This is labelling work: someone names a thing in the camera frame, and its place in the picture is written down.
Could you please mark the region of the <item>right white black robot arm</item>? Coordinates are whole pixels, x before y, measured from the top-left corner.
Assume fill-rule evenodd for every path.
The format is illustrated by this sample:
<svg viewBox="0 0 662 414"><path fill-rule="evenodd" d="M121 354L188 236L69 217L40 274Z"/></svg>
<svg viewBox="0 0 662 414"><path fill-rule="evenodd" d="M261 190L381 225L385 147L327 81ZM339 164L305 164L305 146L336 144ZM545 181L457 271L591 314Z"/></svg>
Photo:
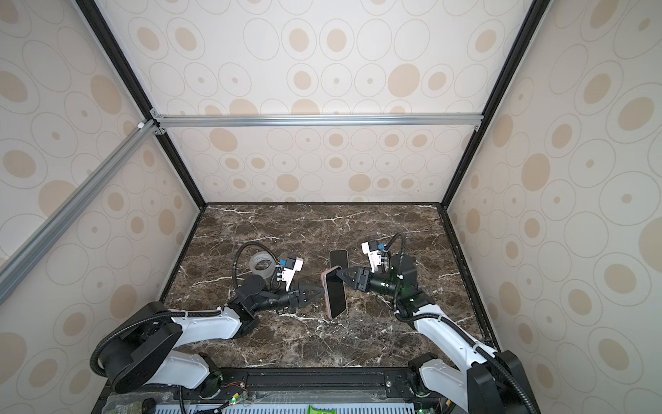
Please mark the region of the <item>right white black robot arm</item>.
<svg viewBox="0 0 662 414"><path fill-rule="evenodd" d="M329 277L338 284L329 289L328 305L344 298L346 287L391 297L396 319L426 336L451 361L428 355L411 362L422 393L438 393L467 413L540 412L522 362L453 322L420 288L414 258L380 249L368 257L369 267L350 267L346 251L330 253Z"/></svg>

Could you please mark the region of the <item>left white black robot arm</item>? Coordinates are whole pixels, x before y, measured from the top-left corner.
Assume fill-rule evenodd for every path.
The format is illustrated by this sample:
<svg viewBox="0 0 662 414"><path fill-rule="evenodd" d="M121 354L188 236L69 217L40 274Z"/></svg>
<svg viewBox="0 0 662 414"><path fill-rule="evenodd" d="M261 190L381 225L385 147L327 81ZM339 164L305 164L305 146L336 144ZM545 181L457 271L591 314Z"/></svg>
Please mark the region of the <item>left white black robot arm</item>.
<svg viewBox="0 0 662 414"><path fill-rule="evenodd" d="M222 372L210 357L182 353L179 347L247 336L258 326L259 312L295 312L323 295L322 287L306 284L271 292L262 277L251 275L229 303L215 310L169 310L150 302L98 343L90 369L118 394L169 385L194 390L208 400L220 393Z"/></svg>

